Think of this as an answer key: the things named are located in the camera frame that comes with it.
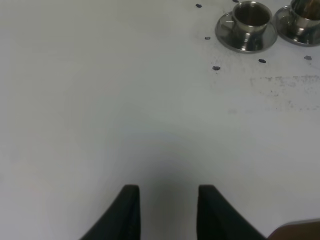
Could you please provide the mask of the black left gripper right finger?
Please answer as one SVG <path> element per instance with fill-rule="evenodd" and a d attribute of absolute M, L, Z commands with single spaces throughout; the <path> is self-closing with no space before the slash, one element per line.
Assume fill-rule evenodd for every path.
<path fill-rule="evenodd" d="M 264 240 L 213 185 L 200 185 L 197 199 L 199 240 Z"/>

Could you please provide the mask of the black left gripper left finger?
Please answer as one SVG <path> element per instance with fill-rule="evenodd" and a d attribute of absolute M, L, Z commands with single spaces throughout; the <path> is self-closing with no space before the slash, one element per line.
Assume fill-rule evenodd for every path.
<path fill-rule="evenodd" d="M 125 185 L 83 240 L 139 240 L 141 238 L 140 188 Z"/>

